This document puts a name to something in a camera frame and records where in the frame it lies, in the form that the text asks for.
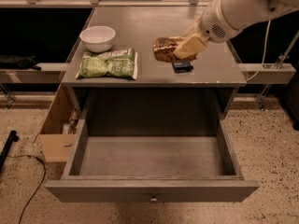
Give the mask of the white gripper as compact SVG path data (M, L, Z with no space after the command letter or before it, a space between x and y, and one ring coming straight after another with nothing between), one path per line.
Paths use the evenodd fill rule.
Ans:
M185 59L206 48L207 38L211 42L222 43L239 35L240 29L234 27L240 15L240 0L214 0L185 31L185 37L178 38L174 55Z

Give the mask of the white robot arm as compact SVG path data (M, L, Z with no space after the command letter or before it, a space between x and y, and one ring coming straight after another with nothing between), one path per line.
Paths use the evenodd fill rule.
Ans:
M213 0L174 50L179 59L202 52L208 42L223 43L253 24L299 8L299 0Z

